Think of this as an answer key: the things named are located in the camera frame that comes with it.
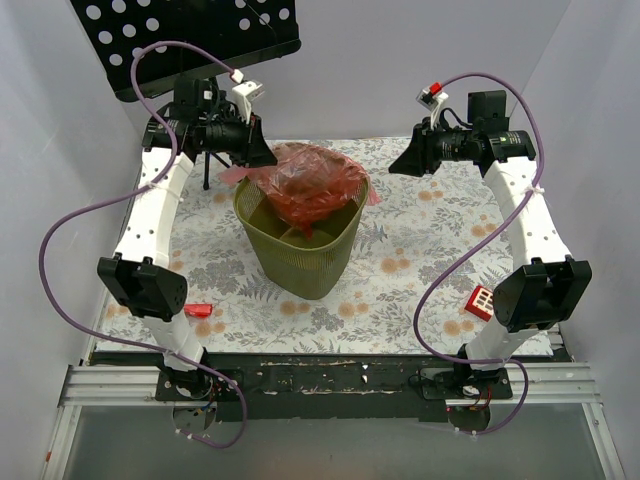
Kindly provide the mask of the red plastic trash bag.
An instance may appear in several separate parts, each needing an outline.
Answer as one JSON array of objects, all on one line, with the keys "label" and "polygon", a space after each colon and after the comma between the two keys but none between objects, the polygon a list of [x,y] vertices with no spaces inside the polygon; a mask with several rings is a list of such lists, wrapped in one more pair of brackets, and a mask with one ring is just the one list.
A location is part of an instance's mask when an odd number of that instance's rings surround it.
[{"label": "red plastic trash bag", "polygon": [[302,142],[278,143],[271,148],[277,163],[247,168],[232,166],[219,174],[233,185],[248,179],[266,194],[276,213],[288,225],[311,236],[312,225],[366,193],[366,203],[376,205],[380,197],[364,167],[348,156]]}]

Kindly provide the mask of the olive green mesh trash bin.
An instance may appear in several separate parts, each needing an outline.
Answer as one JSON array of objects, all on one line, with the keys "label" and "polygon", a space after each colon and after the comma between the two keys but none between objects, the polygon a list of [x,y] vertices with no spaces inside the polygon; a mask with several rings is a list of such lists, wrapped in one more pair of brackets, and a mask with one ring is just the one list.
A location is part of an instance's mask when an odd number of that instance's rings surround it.
[{"label": "olive green mesh trash bin", "polygon": [[267,196],[247,180],[236,188],[234,211],[266,277],[298,297],[317,300],[347,266],[370,192],[365,179],[354,198],[312,225],[310,236],[279,218]]}]

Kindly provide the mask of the red trash bag roll remainder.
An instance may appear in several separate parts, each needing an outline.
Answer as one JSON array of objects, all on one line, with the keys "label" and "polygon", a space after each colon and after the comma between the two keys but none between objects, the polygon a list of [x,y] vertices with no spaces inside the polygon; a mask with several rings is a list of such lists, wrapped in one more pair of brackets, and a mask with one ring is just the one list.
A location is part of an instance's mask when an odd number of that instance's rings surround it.
[{"label": "red trash bag roll remainder", "polygon": [[192,303],[185,304],[184,311],[189,317],[206,319],[213,314],[214,307],[208,303]]}]

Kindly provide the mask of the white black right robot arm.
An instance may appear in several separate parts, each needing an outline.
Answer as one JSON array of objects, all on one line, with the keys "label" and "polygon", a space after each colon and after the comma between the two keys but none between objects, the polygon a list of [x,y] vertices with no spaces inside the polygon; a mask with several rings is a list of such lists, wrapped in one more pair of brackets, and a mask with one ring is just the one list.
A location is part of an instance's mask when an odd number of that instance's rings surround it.
[{"label": "white black right robot arm", "polygon": [[470,93],[467,122],[455,128],[444,119],[446,99],[438,86],[419,95],[430,115],[414,126],[409,146],[388,170],[422,177],[444,161],[477,166],[499,205],[513,271],[494,288],[493,313],[480,333],[447,367],[424,368],[412,382],[440,397],[506,398],[506,360],[539,332],[571,316],[592,270],[588,261],[573,258],[557,232],[539,185],[533,142],[527,132],[509,127],[506,92]]}]

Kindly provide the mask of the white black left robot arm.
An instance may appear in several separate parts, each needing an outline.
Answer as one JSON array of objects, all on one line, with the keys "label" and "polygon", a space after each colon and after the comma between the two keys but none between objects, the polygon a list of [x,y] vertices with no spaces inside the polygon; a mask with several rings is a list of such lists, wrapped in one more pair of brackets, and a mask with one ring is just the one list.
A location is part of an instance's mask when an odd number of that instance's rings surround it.
[{"label": "white black left robot arm", "polygon": [[211,392],[213,377],[203,369],[206,350],[184,312],[188,282],[170,269],[171,231],[184,186],[202,153],[224,153],[247,167],[275,162],[253,111],[262,84],[240,72],[232,78],[230,92],[211,79],[175,81],[173,101],[155,111],[145,127],[142,192],[114,253],[97,266],[112,297],[151,332],[162,355],[159,368],[171,386],[193,400]]}]

